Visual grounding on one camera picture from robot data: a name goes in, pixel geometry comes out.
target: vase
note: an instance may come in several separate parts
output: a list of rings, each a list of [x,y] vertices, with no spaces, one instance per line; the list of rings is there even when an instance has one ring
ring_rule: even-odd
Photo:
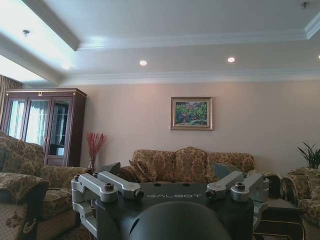
[[[88,164],[88,169],[91,169],[93,173],[96,172],[95,163],[96,163],[96,156],[93,156],[89,160],[89,164]]]

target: smoke detector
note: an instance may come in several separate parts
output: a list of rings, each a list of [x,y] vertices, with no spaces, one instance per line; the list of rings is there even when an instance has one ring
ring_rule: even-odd
[[[303,3],[301,3],[301,8],[303,10],[307,9],[310,6],[310,2],[309,1],[304,1]]]

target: crown molding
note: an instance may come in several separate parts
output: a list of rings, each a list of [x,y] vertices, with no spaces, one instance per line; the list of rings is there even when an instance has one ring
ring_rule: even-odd
[[[48,66],[21,46],[0,34],[0,55],[44,78],[57,86],[64,78],[63,74]]]
[[[307,39],[310,39],[320,30],[320,11],[304,28]]]
[[[267,43],[282,41],[307,40],[304,29],[253,31],[234,33],[213,33],[181,36],[160,36],[141,38],[112,38],[101,37],[99,40],[85,40],[79,46],[79,50],[96,49],[133,49],[176,47],[194,45],[222,45],[244,43]]]
[[[46,25],[49,26],[70,48],[76,51],[80,40],[42,0],[22,0]]]
[[[319,76],[320,69],[296,68],[237,71],[77,74],[68,76],[60,86],[309,81],[320,80]]]

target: picture frame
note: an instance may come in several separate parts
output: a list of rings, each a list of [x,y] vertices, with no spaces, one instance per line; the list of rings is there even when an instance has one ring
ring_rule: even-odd
[[[214,130],[212,97],[171,97],[170,130]]]

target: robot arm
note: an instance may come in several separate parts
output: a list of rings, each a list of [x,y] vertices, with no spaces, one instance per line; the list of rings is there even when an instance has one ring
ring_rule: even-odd
[[[140,185],[128,182],[110,172],[98,173],[97,178],[85,173],[76,175],[71,181],[72,208],[80,213],[82,224],[97,237],[97,220],[93,215],[91,206],[87,201],[100,197],[104,203],[114,202],[118,199],[118,191],[126,199],[138,200],[144,196]]]
[[[262,212],[268,208],[269,180],[261,173],[255,173],[247,178],[240,171],[233,171],[218,182],[207,185],[206,196],[209,199],[222,199],[227,191],[236,202],[253,200],[253,229],[258,226]]]

